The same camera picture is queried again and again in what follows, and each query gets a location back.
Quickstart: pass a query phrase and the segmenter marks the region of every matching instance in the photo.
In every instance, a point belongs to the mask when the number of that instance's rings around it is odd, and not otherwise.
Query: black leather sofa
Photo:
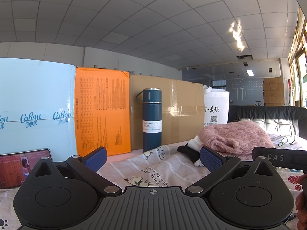
[[[251,120],[268,133],[307,140],[307,109],[294,106],[229,106],[228,122]]]

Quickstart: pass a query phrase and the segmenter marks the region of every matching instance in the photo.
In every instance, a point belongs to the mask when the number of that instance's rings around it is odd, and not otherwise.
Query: human hand
[[[298,184],[302,184],[302,181],[307,178],[307,174],[301,175],[297,179]],[[305,208],[305,199],[303,191],[295,199],[295,205],[297,212],[297,229],[298,230],[306,230],[307,229],[307,209]]]

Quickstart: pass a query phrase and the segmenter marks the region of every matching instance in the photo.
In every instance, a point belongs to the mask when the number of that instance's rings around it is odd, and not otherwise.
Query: blue thermos
[[[143,100],[138,96],[143,93]],[[143,151],[161,146],[162,140],[162,92],[158,88],[146,88],[136,95],[143,102]]]

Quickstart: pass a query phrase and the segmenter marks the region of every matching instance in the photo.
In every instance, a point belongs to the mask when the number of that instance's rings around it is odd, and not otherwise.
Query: pink knit blanket
[[[252,159],[254,147],[274,148],[269,135],[252,121],[208,125],[198,136],[204,145],[221,155],[231,154],[241,160]]]

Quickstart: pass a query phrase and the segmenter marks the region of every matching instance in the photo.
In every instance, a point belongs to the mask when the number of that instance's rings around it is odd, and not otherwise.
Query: smartphone
[[[0,155],[0,189],[20,186],[43,156],[51,158],[50,150],[32,150]]]

